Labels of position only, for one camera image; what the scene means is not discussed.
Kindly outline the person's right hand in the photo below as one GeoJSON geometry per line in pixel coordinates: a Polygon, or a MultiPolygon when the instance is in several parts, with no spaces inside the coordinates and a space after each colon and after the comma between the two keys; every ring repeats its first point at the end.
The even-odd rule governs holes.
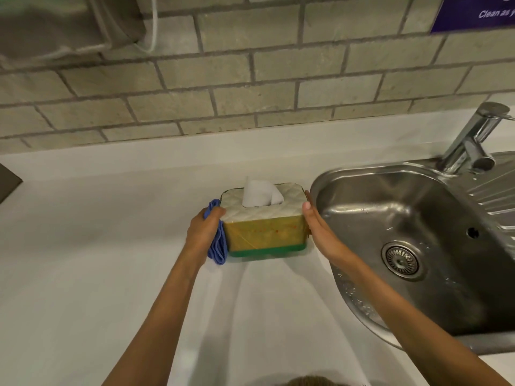
{"type": "MultiPolygon", "coordinates": [[[[312,206],[315,207],[310,192],[306,190],[304,193],[306,195],[306,200],[311,202],[312,206]]],[[[357,256],[339,240],[337,235],[323,219],[322,233],[317,237],[312,236],[312,239],[320,253],[322,253],[332,264],[341,269],[350,268],[351,265],[353,265],[353,262],[357,260],[357,256]]]]}

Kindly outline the grey wall dispenser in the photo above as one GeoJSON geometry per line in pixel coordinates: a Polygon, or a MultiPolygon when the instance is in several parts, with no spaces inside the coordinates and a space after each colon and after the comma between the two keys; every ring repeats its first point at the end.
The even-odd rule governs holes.
{"type": "Polygon", "coordinates": [[[0,68],[105,52],[146,33],[137,0],[0,0],[0,68]]]}

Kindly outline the person's left forearm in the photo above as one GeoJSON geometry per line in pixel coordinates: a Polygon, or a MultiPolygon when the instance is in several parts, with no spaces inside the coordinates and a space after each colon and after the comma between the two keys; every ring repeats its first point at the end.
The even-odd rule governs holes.
{"type": "Polygon", "coordinates": [[[143,324],[101,386],[166,386],[190,296],[207,252],[183,250],[143,324]]]}

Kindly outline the chrome faucet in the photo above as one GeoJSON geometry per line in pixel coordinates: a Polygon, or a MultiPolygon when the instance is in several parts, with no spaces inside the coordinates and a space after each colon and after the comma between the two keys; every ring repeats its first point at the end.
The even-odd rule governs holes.
{"type": "Polygon", "coordinates": [[[481,103],[436,164],[437,170],[447,175],[457,175],[466,162],[469,162],[473,173],[493,169],[495,159],[481,144],[502,120],[515,121],[515,117],[510,116],[509,112],[510,108],[502,103],[481,103]]]}

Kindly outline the stainless steel sink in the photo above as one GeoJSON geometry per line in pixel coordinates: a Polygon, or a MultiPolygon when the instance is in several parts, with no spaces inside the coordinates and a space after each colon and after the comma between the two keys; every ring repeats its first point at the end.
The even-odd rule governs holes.
{"type": "Polygon", "coordinates": [[[484,175],[435,160],[335,169],[313,202],[383,280],[478,355],[515,352],[515,152],[484,175]]]}

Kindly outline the white tissue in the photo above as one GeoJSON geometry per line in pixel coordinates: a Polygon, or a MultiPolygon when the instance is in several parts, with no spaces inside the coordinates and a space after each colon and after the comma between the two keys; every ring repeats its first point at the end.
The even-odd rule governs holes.
{"type": "Polygon", "coordinates": [[[279,205],[284,202],[284,196],[278,187],[270,181],[246,178],[242,196],[242,206],[245,208],[279,205]]]}

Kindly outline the person's right forearm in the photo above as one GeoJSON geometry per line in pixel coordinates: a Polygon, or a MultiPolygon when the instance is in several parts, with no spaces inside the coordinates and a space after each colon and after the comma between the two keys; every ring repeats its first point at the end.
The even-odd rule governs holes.
{"type": "Polygon", "coordinates": [[[430,386],[512,386],[352,252],[330,257],[364,293],[430,386]]]}

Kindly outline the dark flat object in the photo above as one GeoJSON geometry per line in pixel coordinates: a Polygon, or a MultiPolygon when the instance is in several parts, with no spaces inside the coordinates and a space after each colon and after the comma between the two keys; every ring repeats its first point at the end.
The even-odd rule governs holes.
{"type": "Polygon", "coordinates": [[[23,180],[4,165],[0,164],[0,204],[12,194],[23,180]]]}

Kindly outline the sink drain strainer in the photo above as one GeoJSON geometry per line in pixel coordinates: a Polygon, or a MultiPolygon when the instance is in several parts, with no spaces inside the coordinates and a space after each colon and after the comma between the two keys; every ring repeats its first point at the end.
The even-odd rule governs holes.
{"type": "Polygon", "coordinates": [[[381,257],[389,271],[401,279],[419,281],[427,275],[423,253],[409,242],[386,243],[381,249],[381,257]]]}

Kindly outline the person's left hand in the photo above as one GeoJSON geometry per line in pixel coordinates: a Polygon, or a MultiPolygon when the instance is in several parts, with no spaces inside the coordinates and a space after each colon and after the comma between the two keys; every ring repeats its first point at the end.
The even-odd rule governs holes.
{"type": "Polygon", "coordinates": [[[190,222],[181,257],[198,271],[208,257],[208,249],[214,239],[219,220],[204,220],[203,208],[190,222]]]}

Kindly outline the purple wall sign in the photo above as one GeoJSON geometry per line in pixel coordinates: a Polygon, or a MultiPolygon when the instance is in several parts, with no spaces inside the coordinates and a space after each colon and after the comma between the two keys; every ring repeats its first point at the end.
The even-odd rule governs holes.
{"type": "Polygon", "coordinates": [[[442,0],[430,33],[515,26],[515,0],[442,0]]]}

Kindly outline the blue cleaning cloth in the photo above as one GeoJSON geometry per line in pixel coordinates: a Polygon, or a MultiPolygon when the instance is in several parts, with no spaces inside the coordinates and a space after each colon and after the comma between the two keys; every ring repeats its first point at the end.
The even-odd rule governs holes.
{"type": "MultiPolygon", "coordinates": [[[[215,207],[220,207],[221,200],[213,199],[209,202],[208,207],[206,208],[203,218],[206,219],[212,212],[215,207]]],[[[225,264],[228,257],[228,243],[226,239],[225,230],[223,229],[223,221],[218,221],[218,227],[214,239],[208,249],[208,257],[213,260],[216,265],[225,264]]]]}

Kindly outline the gold and green tissue box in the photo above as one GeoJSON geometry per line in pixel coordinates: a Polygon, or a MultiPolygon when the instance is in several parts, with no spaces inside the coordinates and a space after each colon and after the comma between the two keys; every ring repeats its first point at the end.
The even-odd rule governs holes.
{"type": "Polygon", "coordinates": [[[225,191],[220,205],[228,255],[235,258],[264,257],[301,252],[306,249],[308,225],[302,214],[307,201],[304,189],[296,183],[274,185],[283,197],[279,204],[259,207],[243,205],[244,188],[225,191]]]}

